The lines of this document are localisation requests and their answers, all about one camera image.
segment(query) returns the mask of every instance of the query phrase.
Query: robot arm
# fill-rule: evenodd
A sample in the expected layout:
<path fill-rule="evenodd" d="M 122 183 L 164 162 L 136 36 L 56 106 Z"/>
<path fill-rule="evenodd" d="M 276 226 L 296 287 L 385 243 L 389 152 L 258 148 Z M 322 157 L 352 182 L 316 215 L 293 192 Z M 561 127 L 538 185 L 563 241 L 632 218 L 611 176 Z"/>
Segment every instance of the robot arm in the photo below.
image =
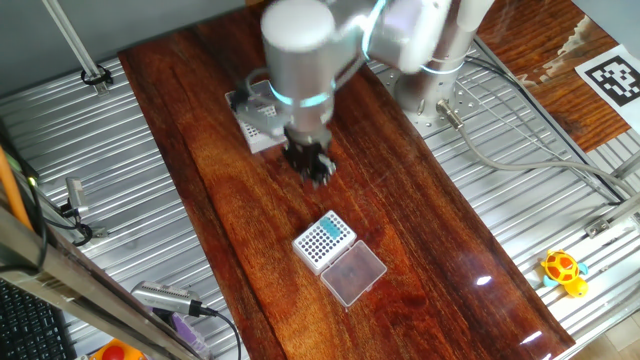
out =
<path fill-rule="evenodd" d="M 460 11 L 461 21 L 473 27 L 477 4 L 492 1 L 466 0 L 469 5 L 465 15 Z M 438 47 L 451 2 L 273 3 L 261 22 L 271 94 L 255 94 L 249 88 L 248 95 L 275 106 L 278 115 L 266 119 L 245 102 L 235 106 L 236 116 L 264 133 L 286 135 L 284 155 L 293 169 L 316 185 L 326 183 L 335 171 L 327 156 L 331 133 L 326 128 L 333 115 L 334 93 L 369 59 L 404 74 L 420 73 Z"/>

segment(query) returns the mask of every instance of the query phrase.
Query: black cable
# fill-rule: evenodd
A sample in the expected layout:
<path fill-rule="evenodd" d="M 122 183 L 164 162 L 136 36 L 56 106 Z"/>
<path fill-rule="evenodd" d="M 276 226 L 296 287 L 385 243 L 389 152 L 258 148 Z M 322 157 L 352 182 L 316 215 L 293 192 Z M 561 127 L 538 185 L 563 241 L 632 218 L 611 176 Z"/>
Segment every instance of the black cable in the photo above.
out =
<path fill-rule="evenodd" d="M 59 224 L 53 220 L 44 218 L 44 221 L 47 222 L 47 224 L 51 225 L 51 226 L 55 226 L 57 228 L 60 229 L 65 229 L 65 230 L 77 230 L 80 227 L 80 223 L 76 222 L 76 224 L 74 226 L 70 226 L 70 225 L 63 225 L 63 224 Z"/>
<path fill-rule="evenodd" d="M 44 214 L 42 213 L 42 205 L 40 204 L 40 198 L 38 197 L 38 191 L 35 185 L 36 180 L 34 178 L 28 178 L 27 183 L 29 184 L 29 190 L 31 190 L 31 196 L 33 197 L 33 204 L 36 207 L 36 216 L 38 217 L 38 225 L 40 225 L 40 232 L 38 235 L 42 238 L 42 248 L 40 249 L 40 257 L 38 259 L 38 271 L 42 271 L 42 265 L 44 264 L 44 260 L 47 257 L 47 245 L 49 242 L 47 241 L 47 223 L 44 220 Z"/>
<path fill-rule="evenodd" d="M 84 240 L 80 242 L 72 242 L 76 247 L 80 247 L 88 243 L 91 238 L 93 238 L 93 230 L 89 227 L 89 225 L 78 224 L 78 230 L 84 235 Z"/>
<path fill-rule="evenodd" d="M 29 265 L 5 265 L 0 266 L 0 273 L 11 272 L 11 271 L 21 271 L 29 276 L 36 276 L 40 273 L 40 271 Z"/>
<path fill-rule="evenodd" d="M 233 325 L 233 323 L 229 319 L 227 319 L 225 316 L 223 316 L 218 311 L 213 310 L 211 308 L 202 307 L 200 308 L 200 313 L 207 316 L 219 317 L 220 319 L 224 320 L 227 324 L 229 324 L 229 327 L 231 327 L 231 330 L 233 330 L 233 333 L 236 335 L 236 342 L 238 344 L 238 360 L 240 360 L 242 345 L 240 344 L 240 335 L 238 334 L 238 329 L 236 329 L 236 326 Z"/>

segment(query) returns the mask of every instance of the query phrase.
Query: keyboard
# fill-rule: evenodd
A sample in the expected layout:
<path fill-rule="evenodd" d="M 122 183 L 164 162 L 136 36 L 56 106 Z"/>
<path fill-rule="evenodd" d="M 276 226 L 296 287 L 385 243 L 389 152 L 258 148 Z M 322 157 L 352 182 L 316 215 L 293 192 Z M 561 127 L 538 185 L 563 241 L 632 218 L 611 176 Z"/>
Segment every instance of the keyboard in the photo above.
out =
<path fill-rule="evenodd" d="M 62 312 L 0 279 L 0 359 L 75 358 Z"/>

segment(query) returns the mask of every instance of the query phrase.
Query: wooden board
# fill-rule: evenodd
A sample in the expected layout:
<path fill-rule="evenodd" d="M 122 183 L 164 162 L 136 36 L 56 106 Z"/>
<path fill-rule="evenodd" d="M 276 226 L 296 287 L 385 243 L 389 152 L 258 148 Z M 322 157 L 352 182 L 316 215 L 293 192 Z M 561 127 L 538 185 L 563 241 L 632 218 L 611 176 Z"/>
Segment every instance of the wooden board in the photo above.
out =
<path fill-rule="evenodd" d="M 337 94 L 328 186 L 303 186 L 280 149 L 250 153 L 224 94 L 265 64 L 261 11 L 120 54 L 251 357 L 542 359 L 571 346 L 370 71 Z M 291 247 L 328 210 L 388 267 L 348 311 Z"/>
<path fill-rule="evenodd" d="M 574 70 L 618 44 L 571 0 L 496 0 L 478 35 L 585 152 L 629 130 Z"/>

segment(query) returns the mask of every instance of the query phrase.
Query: metal bracket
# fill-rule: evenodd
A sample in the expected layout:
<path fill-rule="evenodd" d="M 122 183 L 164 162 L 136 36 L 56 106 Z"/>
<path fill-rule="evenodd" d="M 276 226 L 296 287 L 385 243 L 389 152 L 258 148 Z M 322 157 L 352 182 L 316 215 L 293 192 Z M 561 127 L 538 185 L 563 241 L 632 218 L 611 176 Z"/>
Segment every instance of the metal bracket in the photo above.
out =
<path fill-rule="evenodd" d="M 584 231 L 593 239 L 629 218 L 640 224 L 640 193 L 591 223 Z"/>
<path fill-rule="evenodd" d="M 603 231 L 609 230 L 610 228 L 611 226 L 607 220 L 598 219 L 598 221 L 584 228 L 584 231 L 586 231 L 587 235 L 593 239 Z"/>

